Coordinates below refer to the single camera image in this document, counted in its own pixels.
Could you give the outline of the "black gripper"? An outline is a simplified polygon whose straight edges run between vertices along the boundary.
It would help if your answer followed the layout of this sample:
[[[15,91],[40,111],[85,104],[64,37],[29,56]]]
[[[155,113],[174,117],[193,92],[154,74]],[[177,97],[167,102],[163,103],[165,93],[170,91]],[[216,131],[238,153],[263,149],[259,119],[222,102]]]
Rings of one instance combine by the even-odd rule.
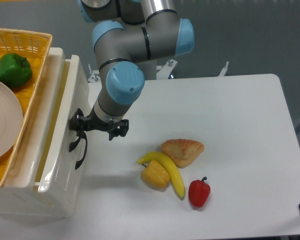
[[[77,137],[82,137],[85,131],[98,130],[108,132],[108,140],[116,137],[125,137],[129,130],[129,120],[122,119],[118,122],[111,120],[105,122],[101,120],[92,109],[88,116],[84,116],[83,111],[77,108],[74,115],[69,120],[69,130],[75,131]]]

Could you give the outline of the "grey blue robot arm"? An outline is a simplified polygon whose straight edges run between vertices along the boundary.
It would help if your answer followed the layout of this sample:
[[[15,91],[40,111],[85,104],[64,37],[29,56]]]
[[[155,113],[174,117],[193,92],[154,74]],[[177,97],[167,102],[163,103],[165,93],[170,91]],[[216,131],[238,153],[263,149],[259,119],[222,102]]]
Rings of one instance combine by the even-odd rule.
[[[92,48],[101,90],[89,115],[78,109],[69,129],[79,140],[92,130],[124,137],[124,119],[138,99],[145,76],[138,63],[190,53],[195,45],[189,19],[180,18],[171,0],[80,0],[82,16],[95,22]]]

